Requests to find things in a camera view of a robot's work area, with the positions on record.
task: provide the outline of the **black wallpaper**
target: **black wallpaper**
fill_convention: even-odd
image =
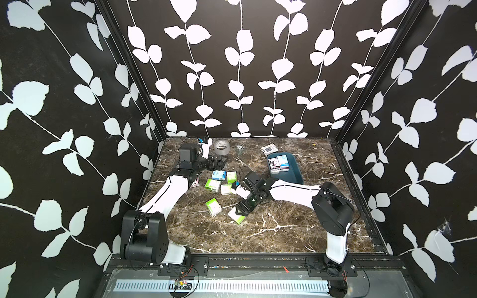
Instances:
[[[477,2],[431,3],[343,150],[388,250],[404,258],[425,297],[474,297]]]
[[[92,2],[0,11],[0,297],[89,298],[159,134]]]
[[[110,5],[168,135],[333,137],[409,1]]]

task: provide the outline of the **brown marble surface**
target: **brown marble surface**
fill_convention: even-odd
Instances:
[[[144,204],[162,187],[167,175],[178,159],[178,148],[183,138],[168,138],[159,157]],[[230,138],[231,151],[224,170],[239,171],[246,175],[250,169],[269,177],[267,159],[261,147],[274,143],[279,152],[292,153],[300,167],[304,184],[321,185],[326,181],[352,200],[348,185],[326,139],[261,139]],[[169,239],[187,245],[192,252],[251,253],[251,252],[325,252],[326,232],[313,210],[286,201],[271,201],[258,205],[244,221],[237,225],[227,213],[241,197],[221,195],[204,188],[211,177],[210,171],[199,176],[200,186],[190,188],[177,202],[167,218]],[[205,205],[216,198],[222,212],[212,217]],[[350,229],[350,252],[374,252],[365,224],[360,219]]]

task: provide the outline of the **teal tray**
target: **teal tray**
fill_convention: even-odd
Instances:
[[[290,168],[287,172],[280,172],[279,174],[272,174],[270,169],[270,163],[268,162],[269,158],[275,158],[279,155],[286,155],[288,159],[288,164]],[[301,176],[300,168],[298,167],[297,160],[293,156],[293,154],[288,152],[276,152],[272,153],[267,156],[267,165],[269,167],[270,176],[272,178],[281,179],[286,182],[296,183],[296,184],[303,184],[303,177]]]

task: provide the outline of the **black wire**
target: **black wire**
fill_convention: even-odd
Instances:
[[[366,275],[366,279],[368,280],[368,290],[366,291],[366,294],[364,296],[357,296],[357,297],[353,297],[353,298],[363,298],[363,297],[368,296],[369,289],[371,289],[371,283],[369,282],[369,277],[368,277],[368,274],[366,273],[366,270],[364,270],[364,268],[361,266],[361,264],[358,262],[357,259],[353,258],[353,260],[355,260],[356,263],[359,265],[359,267],[363,270],[364,274]]]

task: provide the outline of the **duct tape roll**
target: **duct tape roll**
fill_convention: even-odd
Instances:
[[[214,152],[218,155],[227,155],[230,152],[230,144],[226,140],[217,140],[214,143]]]

